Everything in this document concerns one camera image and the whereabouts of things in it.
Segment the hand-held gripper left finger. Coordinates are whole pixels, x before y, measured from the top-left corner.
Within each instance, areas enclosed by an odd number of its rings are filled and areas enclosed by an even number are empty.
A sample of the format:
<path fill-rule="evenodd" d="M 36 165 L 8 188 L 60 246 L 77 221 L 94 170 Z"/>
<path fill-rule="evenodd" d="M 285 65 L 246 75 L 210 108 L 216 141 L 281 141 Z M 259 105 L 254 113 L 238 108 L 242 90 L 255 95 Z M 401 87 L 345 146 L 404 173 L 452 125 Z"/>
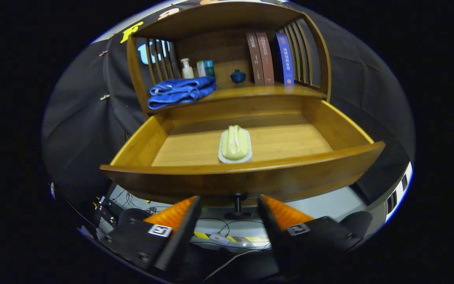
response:
<path fill-rule="evenodd" d="M 200 196 L 153 215 L 126 209 L 101 244 L 142 270 L 166 272 L 183 259 L 200 214 Z"/>

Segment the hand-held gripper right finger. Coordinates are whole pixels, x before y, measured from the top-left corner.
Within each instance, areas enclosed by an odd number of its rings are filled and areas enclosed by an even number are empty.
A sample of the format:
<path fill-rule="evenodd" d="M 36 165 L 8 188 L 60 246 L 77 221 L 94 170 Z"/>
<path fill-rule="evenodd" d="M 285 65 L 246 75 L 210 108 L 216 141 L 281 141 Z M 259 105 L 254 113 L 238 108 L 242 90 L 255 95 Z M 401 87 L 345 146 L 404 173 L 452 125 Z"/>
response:
<path fill-rule="evenodd" d="M 351 213 L 337 222 L 328 216 L 311 217 L 263 194 L 257 203 L 282 273 L 338 268 L 360 246 L 372 222 L 372 214 L 366 211 Z"/>

